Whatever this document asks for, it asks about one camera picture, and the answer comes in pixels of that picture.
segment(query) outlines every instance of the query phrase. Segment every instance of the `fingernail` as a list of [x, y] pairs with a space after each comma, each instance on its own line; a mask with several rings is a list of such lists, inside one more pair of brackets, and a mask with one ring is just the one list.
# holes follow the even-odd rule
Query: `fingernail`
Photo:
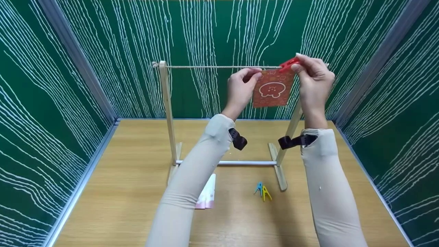
[[298, 64], [294, 63], [293, 65], [291, 65], [291, 69], [294, 71], [297, 71], [299, 68], [300, 68], [300, 66]]

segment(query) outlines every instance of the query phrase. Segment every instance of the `rope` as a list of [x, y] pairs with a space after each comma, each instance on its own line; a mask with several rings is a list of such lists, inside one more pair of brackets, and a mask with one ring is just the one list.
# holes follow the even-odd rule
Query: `rope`
[[[157, 68], [158, 63], [152, 62], [152, 67]], [[174, 66], [174, 65], [166, 65], [166, 68], [170, 69], [208, 69], [208, 68], [217, 68], [217, 69], [235, 69], [235, 68], [261, 68], [261, 69], [280, 69], [279, 66]]]

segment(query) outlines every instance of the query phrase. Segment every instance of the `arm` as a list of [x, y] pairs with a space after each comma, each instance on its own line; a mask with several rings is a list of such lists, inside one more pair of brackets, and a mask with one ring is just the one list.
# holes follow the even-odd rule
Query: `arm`
[[198, 197], [232, 137], [229, 129], [252, 97], [260, 69], [242, 69], [228, 80], [227, 106], [215, 115], [166, 188], [152, 222], [146, 247], [187, 247]]
[[352, 190], [338, 159], [332, 129], [305, 129], [318, 138], [302, 147], [309, 199], [322, 247], [366, 247]]
[[235, 126], [225, 115], [215, 115], [163, 194], [146, 247], [187, 247], [192, 216], [201, 191], [218, 162], [229, 150], [229, 129]]
[[322, 247], [367, 247], [355, 199], [338, 159], [334, 131], [328, 129], [325, 103], [335, 75], [321, 59], [301, 54], [291, 68], [300, 81], [300, 101], [305, 116], [302, 134], [317, 139], [301, 148], [317, 238]]

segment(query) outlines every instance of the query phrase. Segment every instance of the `green panel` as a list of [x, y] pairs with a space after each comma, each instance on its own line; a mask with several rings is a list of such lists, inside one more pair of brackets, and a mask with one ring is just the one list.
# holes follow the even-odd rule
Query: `green panel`
[[[121, 117], [165, 116], [157, 69], [170, 65], [271, 65], [295, 52], [322, 58], [337, 75], [333, 118], [408, 0], [57, 0]], [[231, 69], [172, 69], [174, 117], [206, 118], [226, 101]], [[288, 105], [242, 118], [288, 119]]]
[[0, 0], [0, 246], [41, 246], [110, 126], [36, 0]]
[[439, 246], [439, 1], [339, 123], [414, 246]]

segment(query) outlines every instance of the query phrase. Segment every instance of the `red clothespin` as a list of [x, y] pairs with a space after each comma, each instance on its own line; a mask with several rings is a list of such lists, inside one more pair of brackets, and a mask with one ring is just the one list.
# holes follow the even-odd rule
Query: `red clothespin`
[[279, 72], [281, 72], [281, 73], [286, 72], [289, 69], [291, 69], [291, 65], [293, 63], [299, 63], [299, 62], [300, 61], [299, 61], [298, 58], [296, 58], [296, 57], [291, 58], [290, 60], [288, 60], [288, 61], [286, 61], [284, 63], [281, 63], [281, 65], [279, 65], [280, 67], [282, 67], [281, 69], [279, 69]]

